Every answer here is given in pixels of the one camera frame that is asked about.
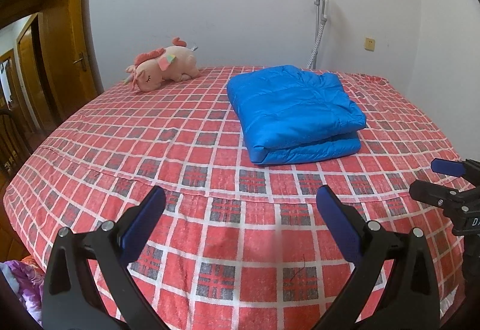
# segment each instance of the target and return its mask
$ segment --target unicorn ear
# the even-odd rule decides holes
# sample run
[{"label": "unicorn ear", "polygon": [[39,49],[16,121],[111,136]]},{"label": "unicorn ear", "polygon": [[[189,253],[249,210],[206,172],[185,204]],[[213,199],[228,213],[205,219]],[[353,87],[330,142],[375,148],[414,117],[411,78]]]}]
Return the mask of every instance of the unicorn ear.
[{"label": "unicorn ear", "polygon": [[162,71],[167,70],[167,68],[170,66],[170,64],[173,62],[173,60],[176,58],[175,55],[164,55],[163,57],[160,57],[157,62],[158,66],[160,66],[160,69]]},{"label": "unicorn ear", "polygon": [[143,80],[145,77],[146,77],[146,75],[145,75],[145,69],[142,69],[142,70],[140,70],[139,72],[137,72],[137,77],[136,77],[136,79]]}]

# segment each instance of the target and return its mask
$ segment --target wall outlet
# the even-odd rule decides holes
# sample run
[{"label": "wall outlet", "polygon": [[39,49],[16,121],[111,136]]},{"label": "wall outlet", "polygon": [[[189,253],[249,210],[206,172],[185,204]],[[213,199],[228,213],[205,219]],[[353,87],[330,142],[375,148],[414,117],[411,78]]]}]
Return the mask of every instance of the wall outlet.
[{"label": "wall outlet", "polygon": [[365,50],[375,51],[375,39],[365,38]]}]

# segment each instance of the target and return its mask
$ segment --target screw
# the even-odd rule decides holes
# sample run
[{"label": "screw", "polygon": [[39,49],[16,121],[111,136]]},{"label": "screw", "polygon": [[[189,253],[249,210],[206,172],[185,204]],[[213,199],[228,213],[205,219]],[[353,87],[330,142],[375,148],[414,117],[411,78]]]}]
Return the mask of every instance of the screw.
[{"label": "screw", "polygon": [[378,223],[377,221],[369,221],[367,223],[367,226],[371,231],[378,231],[380,230],[380,227],[381,227],[380,223]]},{"label": "screw", "polygon": [[105,222],[102,223],[102,230],[103,231],[110,231],[113,228],[114,225],[115,224],[112,221],[105,221]]},{"label": "screw", "polygon": [[422,229],[418,228],[418,227],[415,227],[413,229],[413,235],[416,236],[417,238],[421,238],[423,237],[423,231]]},{"label": "screw", "polygon": [[69,233],[70,229],[68,227],[62,227],[59,231],[58,231],[58,236],[60,237],[64,237],[66,236],[68,233]]}]

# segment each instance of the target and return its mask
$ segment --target door handle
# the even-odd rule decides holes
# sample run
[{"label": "door handle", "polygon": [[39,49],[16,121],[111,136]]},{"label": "door handle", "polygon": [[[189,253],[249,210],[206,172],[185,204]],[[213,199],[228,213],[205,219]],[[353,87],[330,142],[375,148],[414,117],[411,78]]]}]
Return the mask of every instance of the door handle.
[{"label": "door handle", "polygon": [[77,64],[77,63],[81,62],[82,63],[82,70],[87,71],[87,68],[85,66],[85,58],[83,57],[83,53],[78,54],[78,56],[80,58],[78,58],[78,60],[74,61],[73,64]]}]

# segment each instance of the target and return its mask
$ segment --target wooden door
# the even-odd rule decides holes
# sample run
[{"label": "wooden door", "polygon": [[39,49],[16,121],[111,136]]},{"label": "wooden door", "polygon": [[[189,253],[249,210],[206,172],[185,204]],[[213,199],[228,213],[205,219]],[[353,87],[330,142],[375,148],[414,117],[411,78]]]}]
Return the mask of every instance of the wooden door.
[{"label": "wooden door", "polygon": [[97,97],[83,36],[81,0],[46,0],[40,42],[50,88],[62,120]]},{"label": "wooden door", "polygon": [[57,128],[57,125],[53,119],[53,115],[47,103],[47,97],[45,96],[38,75],[31,25],[18,41],[18,55],[20,56],[20,67],[22,68],[23,81],[25,82],[25,87],[27,89],[28,99],[32,104],[38,123],[43,130],[54,131]]}]

